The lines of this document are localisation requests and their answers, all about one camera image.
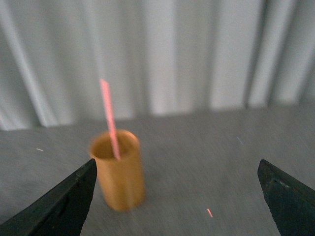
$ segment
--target gray table surface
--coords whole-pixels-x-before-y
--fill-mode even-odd
[[[279,236],[257,168],[266,159],[315,189],[314,119],[315,104],[304,104],[117,122],[140,139],[146,199],[115,212],[96,183],[81,235]],[[106,127],[0,132],[0,223],[87,162]]]

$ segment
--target straw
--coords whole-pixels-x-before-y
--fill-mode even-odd
[[[99,82],[100,82],[100,87],[102,89],[104,109],[105,109],[105,114],[107,118],[107,125],[109,129],[110,140],[112,142],[114,157],[120,161],[121,158],[119,155],[119,147],[118,147],[118,140],[116,136],[116,128],[115,128],[114,114],[113,114],[113,108],[112,108],[112,101],[110,97],[109,84],[103,79],[100,79]]]

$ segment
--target cup rim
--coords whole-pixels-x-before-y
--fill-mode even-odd
[[[125,129],[116,129],[116,133],[118,132],[123,132],[124,134],[128,135],[129,137],[131,137],[132,140],[134,140],[136,142],[136,145],[139,147],[140,149],[140,142],[139,142],[139,139],[133,134],[131,133],[130,131],[128,130],[125,130]],[[93,140],[90,142],[90,146],[89,146],[89,153],[90,153],[90,156],[94,159],[101,159],[101,158],[98,158],[96,157],[93,153],[92,153],[92,149],[94,148],[94,146],[97,144],[97,141],[102,138],[103,136],[105,135],[108,135],[109,136],[109,131],[105,131],[105,132],[102,132],[100,134],[98,134],[96,137],[93,138]],[[129,158],[122,158],[121,160],[117,160],[116,158],[113,158],[113,159],[101,159],[102,161],[104,162],[118,162],[118,163],[122,163],[122,162],[126,162],[129,160]]]

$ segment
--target orange cup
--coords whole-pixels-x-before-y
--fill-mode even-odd
[[[144,201],[144,178],[140,143],[127,130],[117,130],[121,160],[115,159],[108,132],[91,143],[90,156],[96,160],[97,179],[108,206],[127,211]]]

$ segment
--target white curtain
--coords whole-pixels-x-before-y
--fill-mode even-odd
[[[315,100],[313,0],[0,0],[0,129]]]

